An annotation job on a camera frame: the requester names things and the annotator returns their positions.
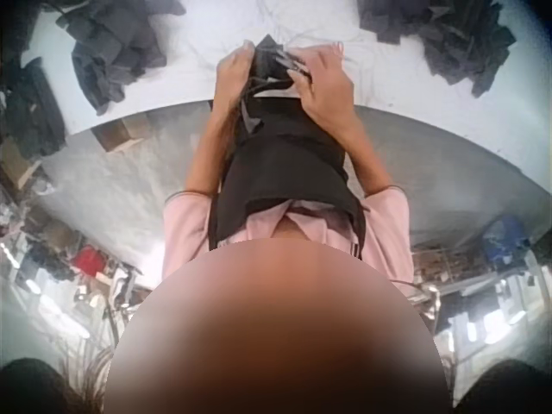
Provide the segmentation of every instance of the pink shirt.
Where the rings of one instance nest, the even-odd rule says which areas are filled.
[[[362,260],[389,279],[412,282],[410,215],[406,195],[398,187],[391,187],[361,203],[367,221]],[[209,214],[210,198],[204,195],[181,192],[167,200],[164,278],[199,254],[209,251]],[[269,238],[284,216],[293,220],[313,242],[348,254],[357,242],[348,219],[330,206],[289,200],[249,216],[245,226],[220,245]]]

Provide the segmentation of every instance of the hand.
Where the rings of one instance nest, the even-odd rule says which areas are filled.
[[[245,84],[255,52],[251,41],[221,60],[216,67],[216,89],[213,100],[213,112],[230,114],[237,106]]]
[[[354,85],[342,69],[342,46],[326,45],[290,49],[312,76],[312,83],[296,71],[288,71],[301,97],[307,115],[337,141],[357,129],[360,120],[354,113]]]

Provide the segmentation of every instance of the red object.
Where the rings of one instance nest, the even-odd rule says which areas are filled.
[[[103,271],[105,263],[104,256],[92,246],[84,246],[72,261],[75,267],[92,278],[96,277],[96,273]]]

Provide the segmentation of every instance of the dark gray fabric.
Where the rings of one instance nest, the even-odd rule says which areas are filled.
[[[96,0],[63,14],[57,21],[77,44],[72,63],[86,99],[102,115],[110,102],[124,99],[147,68],[166,66],[148,16],[183,15],[178,0]]]
[[[502,5],[492,0],[358,0],[358,6],[361,28],[396,45],[401,35],[420,35],[431,73],[450,85],[472,79],[475,97],[491,89],[516,41],[499,25]]]
[[[65,145],[65,124],[41,69],[41,58],[29,62],[9,87],[6,127],[27,160],[55,154]]]

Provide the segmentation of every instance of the sleeve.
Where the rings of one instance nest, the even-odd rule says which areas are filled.
[[[192,192],[177,193],[166,201],[163,279],[194,259],[206,246],[210,204],[209,197]]]
[[[390,277],[412,282],[410,210],[405,192],[392,186],[365,198],[362,205],[367,209],[367,227],[373,232]]]

